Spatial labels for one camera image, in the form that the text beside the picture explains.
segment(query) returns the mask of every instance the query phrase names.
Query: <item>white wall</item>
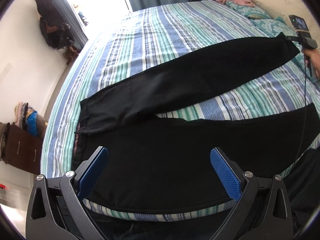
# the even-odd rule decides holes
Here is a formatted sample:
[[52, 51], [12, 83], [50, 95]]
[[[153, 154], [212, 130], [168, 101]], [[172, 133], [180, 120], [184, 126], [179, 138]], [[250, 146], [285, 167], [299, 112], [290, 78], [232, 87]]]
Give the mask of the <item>white wall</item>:
[[311, 36], [320, 46], [320, 28], [314, 17], [309, 12], [302, 0], [252, 0], [257, 6], [264, 9], [272, 18], [280, 16], [286, 24], [292, 28], [289, 19], [290, 14], [300, 16], [305, 19]]
[[13, 122], [19, 101], [44, 115], [65, 67], [40, 32], [36, 2], [15, 0], [0, 20], [0, 122]]

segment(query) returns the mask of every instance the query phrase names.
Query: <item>teal patterned pillowcase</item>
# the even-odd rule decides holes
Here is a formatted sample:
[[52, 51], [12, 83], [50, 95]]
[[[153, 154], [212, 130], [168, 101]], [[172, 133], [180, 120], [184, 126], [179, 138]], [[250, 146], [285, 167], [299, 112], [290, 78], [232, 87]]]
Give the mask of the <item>teal patterned pillowcase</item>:
[[[262, 19], [262, 20], [251, 20], [251, 21], [257, 28], [262, 30], [269, 37], [278, 36], [280, 32], [282, 32], [286, 36], [297, 36], [294, 30], [290, 29], [286, 24], [282, 23], [279, 20]], [[301, 51], [302, 49], [301, 45], [295, 41], [293, 43]], [[304, 57], [301, 52], [297, 56], [295, 56], [295, 58], [292, 59], [292, 62], [295, 63], [304, 72]]]
[[261, 9], [258, 6], [242, 6], [235, 4], [232, 1], [227, 1], [226, 5], [249, 19], [272, 19], [265, 10]]

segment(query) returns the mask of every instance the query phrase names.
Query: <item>bed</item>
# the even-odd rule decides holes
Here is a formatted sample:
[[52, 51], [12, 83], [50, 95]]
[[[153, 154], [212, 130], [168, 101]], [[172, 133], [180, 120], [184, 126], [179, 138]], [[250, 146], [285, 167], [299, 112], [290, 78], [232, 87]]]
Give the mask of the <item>bed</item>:
[[[90, 40], [70, 70], [49, 119], [41, 173], [47, 178], [59, 177], [71, 168], [81, 100], [108, 85], [202, 47], [242, 37], [273, 37], [280, 31], [295, 34], [283, 20], [274, 20], [263, 9], [248, 11], [232, 3], [222, 5], [211, 0], [129, 14], [112, 34], [102, 32]], [[241, 120], [292, 111], [304, 107], [303, 69], [303, 56], [299, 54], [282, 67], [232, 91], [158, 116], [188, 121]], [[313, 102], [320, 113], [318, 81], [307, 79], [306, 97], [307, 104]], [[320, 135], [310, 147], [319, 146]], [[282, 175], [286, 176], [290, 168]], [[84, 203], [95, 212], [110, 212], [95, 203], [86, 200]], [[228, 209], [232, 204], [221, 204], [212, 213]]]

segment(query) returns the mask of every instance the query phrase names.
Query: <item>dresser drawer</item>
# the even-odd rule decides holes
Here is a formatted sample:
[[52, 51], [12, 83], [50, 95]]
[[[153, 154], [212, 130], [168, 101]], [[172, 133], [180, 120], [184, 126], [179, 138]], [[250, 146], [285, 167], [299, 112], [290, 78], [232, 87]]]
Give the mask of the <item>dresser drawer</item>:
[[5, 162], [21, 170], [39, 174], [42, 141], [11, 125], [5, 150]]

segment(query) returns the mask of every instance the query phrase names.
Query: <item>pant leg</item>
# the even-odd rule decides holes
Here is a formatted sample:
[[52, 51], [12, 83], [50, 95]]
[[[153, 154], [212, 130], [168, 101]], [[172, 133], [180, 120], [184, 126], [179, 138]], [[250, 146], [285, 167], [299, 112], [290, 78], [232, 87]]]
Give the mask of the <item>pant leg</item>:
[[96, 134], [178, 110], [282, 66], [299, 50], [281, 33], [214, 44], [110, 85], [81, 101], [81, 134]]
[[[109, 163], [89, 200], [143, 214], [184, 213], [225, 203], [228, 195], [210, 164], [212, 148], [221, 147], [243, 171], [271, 178], [294, 162], [304, 120], [304, 108], [241, 121], [155, 117], [108, 133], [81, 135], [86, 138], [80, 140], [81, 161], [98, 146], [109, 151]], [[310, 104], [300, 154], [319, 132], [320, 120]]]
[[320, 152], [310, 149], [284, 179], [294, 232], [304, 225], [320, 202]]

